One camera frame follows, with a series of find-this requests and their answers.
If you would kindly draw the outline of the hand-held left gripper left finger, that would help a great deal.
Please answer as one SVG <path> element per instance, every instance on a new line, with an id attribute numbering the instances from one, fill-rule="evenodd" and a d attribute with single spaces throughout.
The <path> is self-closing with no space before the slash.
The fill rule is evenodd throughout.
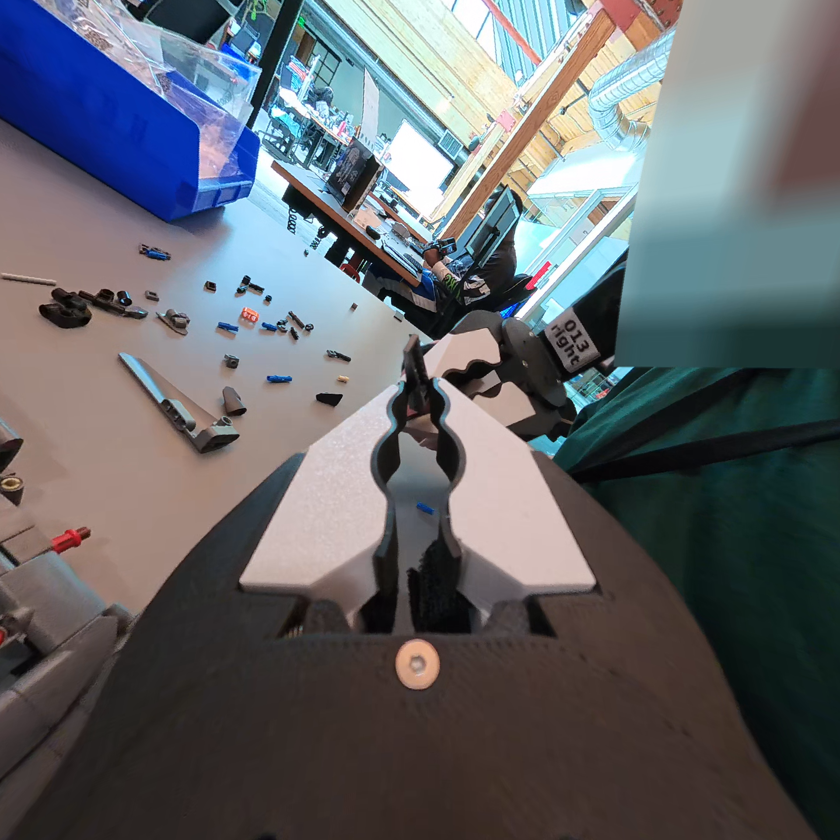
<path id="1" fill-rule="evenodd" d="M 331 601 L 350 619 L 398 592 L 396 508 L 406 384 L 390 385 L 312 444 L 239 578 L 245 592 Z"/>

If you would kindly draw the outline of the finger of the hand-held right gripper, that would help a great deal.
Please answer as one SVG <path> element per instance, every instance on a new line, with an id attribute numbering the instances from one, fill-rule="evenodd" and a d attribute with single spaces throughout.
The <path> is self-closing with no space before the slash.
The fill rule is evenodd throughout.
<path id="1" fill-rule="evenodd" d="M 429 379 L 445 380 L 467 397 L 501 385 L 500 345 L 487 328 L 450 333 L 425 353 Z"/>
<path id="2" fill-rule="evenodd" d="M 520 438 L 537 438 L 539 420 L 531 400 L 524 392 L 497 392 L 495 395 L 475 394 L 469 399 L 489 417 Z"/>

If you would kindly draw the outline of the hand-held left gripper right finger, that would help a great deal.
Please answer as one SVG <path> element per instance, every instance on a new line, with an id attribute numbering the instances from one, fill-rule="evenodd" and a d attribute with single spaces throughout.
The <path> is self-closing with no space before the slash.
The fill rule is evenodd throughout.
<path id="1" fill-rule="evenodd" d="M 501 602 L 592 593 L 595 575 L 545 475 L 554 463 L 446 380 L 431 381 L 429 401 L 458 592 L 484 616 Z"/>

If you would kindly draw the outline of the black lego connector piece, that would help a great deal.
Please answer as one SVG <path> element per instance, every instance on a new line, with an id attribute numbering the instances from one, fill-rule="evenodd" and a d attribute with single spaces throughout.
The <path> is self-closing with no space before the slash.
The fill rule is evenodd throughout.
<path id="1" fill-rule="evenodd" d="M 403 351 L 403 374 L 406 381 L 408 405 L 417 415 L 427 412 L 429 377 L 419 336 L 412 333 Z"/>

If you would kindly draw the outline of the grey lego vehicle model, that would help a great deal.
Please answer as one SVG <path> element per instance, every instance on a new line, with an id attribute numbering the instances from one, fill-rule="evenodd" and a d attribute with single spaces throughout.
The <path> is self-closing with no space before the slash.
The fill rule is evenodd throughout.
<path id="1" fill-rule="evenodd" d="M 1 422 L 1 772 L 51 766 L 83 726 L 135 617 L 106 605 L 62 554 L 87 528 L 49 538 L 10 467 L 23 439 Z"/>

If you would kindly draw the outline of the cluster of black lego pieces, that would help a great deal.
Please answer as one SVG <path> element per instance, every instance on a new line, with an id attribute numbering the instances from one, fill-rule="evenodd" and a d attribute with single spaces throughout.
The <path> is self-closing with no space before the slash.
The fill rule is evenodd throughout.
<path id="1" fill-rule="evenodd" d="M 102 288 L 93 294 L 85 290 L 78 292 L 55 288 L 51 301 L 38 307 L 39 314 L 61 329 L 81 329 L 92 320 L 92 311 L 100 310 L 121 319 L 143 320 L 148 312 L 133 305 L 127 292 L 115 292 Z"/>

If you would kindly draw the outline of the black keyboard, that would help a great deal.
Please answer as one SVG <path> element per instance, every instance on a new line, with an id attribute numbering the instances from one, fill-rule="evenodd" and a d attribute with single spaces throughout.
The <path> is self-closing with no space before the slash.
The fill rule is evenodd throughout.
<path id="1" fill-rule="evenodd" d="M 423 262 L 401 240 L 385 238 L 381 241 L 381 248 L 388 256 L 405 268 L 406 271 L 411 272 L 415 276 L 422 274 Z"/>

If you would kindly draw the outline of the black computer monitor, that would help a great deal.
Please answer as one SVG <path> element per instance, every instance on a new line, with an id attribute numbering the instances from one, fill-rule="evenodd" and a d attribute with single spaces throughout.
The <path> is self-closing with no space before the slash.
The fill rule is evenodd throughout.
<path id="1" fill-rule="evenodd" d="M 483 268 L 502 243 L 514 234 L 522 216 L 522 199 L 507 185 L 500 185 L 487 200 L 485 215 L 465 244 L 471 268 Z"/>

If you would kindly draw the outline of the wooden office desk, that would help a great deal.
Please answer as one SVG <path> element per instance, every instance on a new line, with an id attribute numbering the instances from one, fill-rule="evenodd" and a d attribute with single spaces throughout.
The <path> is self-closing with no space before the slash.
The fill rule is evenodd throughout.
<path id="1" fill-rule="evenodd" d="M 338 202 L 327 192 L 324 181 L 299 165 L 273 161 L 271 169 L 284 179 L 288 186 L 283 201 L 301 218 L 317 219 L 335 242 L 328 249 L 325 259 L 336 267 L 350 265 L 361 270 L 365 265 L 377 262 L 399 276 L 406 284 L 417 288 L 422 274 L 415 276 L 382 250 L 382 240 L 397 239 L 389 231 L 382 231 L 379 238 L 373 238 L 365 227 L 358 225 L 351 215 L 342 210 Z"/>

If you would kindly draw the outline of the person's green shirt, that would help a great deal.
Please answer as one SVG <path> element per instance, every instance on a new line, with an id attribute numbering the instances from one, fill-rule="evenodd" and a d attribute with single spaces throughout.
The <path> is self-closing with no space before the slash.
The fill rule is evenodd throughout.
<path id="1" fill-rule="evenodd" d="M 630 369 L 555 463 L 666 573 L 764 758 L 839 828 L 839 377 Z"/>

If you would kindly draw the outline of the dark printed box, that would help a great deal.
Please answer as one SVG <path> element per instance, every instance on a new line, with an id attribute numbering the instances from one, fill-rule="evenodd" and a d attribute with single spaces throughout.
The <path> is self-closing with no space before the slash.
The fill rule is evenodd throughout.
<path id="1" fill-rule="evenodd" d="M 327 192 L 345 213 L 351 214 L 375 187 L 384 169 L 375 154 L 354 138 L 342 152 L 326 181 Z"/>

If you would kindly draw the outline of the black pillar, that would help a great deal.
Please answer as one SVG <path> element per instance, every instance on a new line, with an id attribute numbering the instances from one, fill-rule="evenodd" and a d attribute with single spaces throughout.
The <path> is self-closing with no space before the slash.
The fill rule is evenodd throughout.
<path id="1" fill-rule="evenodd" d="M 270 30 L 266 47 L 263 49 L 259 59 L 260 75 L 255 86 L 254 94 L 250 100 L 252 106 L 251 113 L 245 124 L 249 130 L 253 129 L 259 116 L 259 111 L 263 107 L 279 63 L 293 31 L 298 25 L 303 4 L 304 1 L 283 1 L 280 4 L 280 9 Z"/>

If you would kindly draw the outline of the clear plastic bags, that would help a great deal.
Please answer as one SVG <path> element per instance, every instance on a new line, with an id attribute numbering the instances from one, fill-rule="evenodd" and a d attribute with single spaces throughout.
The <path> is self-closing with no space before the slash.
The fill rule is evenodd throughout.
<path id="1" fill-rule="evenodd" d="M 244 176 L 245 157 L 235 150 L 261 69 L 189 38 L 137 20 L 122 2 L 41 2 L 147 88 L 190 118 L 199 130 L 202 179 Z"/>

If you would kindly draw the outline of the blue plastic bin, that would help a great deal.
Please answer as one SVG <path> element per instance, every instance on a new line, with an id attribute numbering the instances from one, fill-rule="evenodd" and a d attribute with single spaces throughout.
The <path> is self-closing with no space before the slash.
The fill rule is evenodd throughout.
<path id="1" fill-rule="evenodd" d="M 200 178 L 194 121 L 40 3 L 2 2 L 3 120 L 166 222 L 250 194 L 251 129 L 235 147 L 244 176 Z"/>

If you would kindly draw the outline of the silver air duct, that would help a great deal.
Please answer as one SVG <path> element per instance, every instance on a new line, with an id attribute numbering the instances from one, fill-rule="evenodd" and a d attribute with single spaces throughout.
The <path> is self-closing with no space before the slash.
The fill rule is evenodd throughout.
<path id="1" fill-rule="evenodd" d="M 650 128 L 630 120 L 622 103 L 663 80 L 677 27 L 659 36 L 620 66 L 600 77 L 590 90 L 587 108 L 594 130 L 613 151 L 636 154 L 644 150 Z"/>

